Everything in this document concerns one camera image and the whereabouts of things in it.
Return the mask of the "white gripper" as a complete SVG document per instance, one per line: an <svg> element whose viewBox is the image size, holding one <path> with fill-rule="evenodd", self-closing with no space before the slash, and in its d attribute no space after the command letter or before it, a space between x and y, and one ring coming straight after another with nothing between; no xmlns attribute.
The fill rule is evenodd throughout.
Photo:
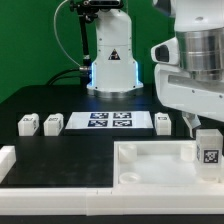
<svg viewBox="0 0 224 224"><path fill-rule="evenodd" d="M158 99L169 108L182 111L191 138L201 125L197 115L224 122L224 75L222 80L200 81L179 67L180 53L176 38L151 49Z"/></svg>

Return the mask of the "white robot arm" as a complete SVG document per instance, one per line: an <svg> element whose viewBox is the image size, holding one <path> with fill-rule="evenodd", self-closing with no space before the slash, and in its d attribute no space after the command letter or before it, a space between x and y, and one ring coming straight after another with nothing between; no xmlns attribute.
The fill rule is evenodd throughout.
<svg viewBox="0 0 224 224"><path fill-rule="evenodd" d="M112 96L142 89L131 19L114 2L88 5L97 11L97 57L88 90ZM152 5L175 19L175 36L151 48L159 101L196 125L200 117L224 122L224 0L152 0Z"/></svg>

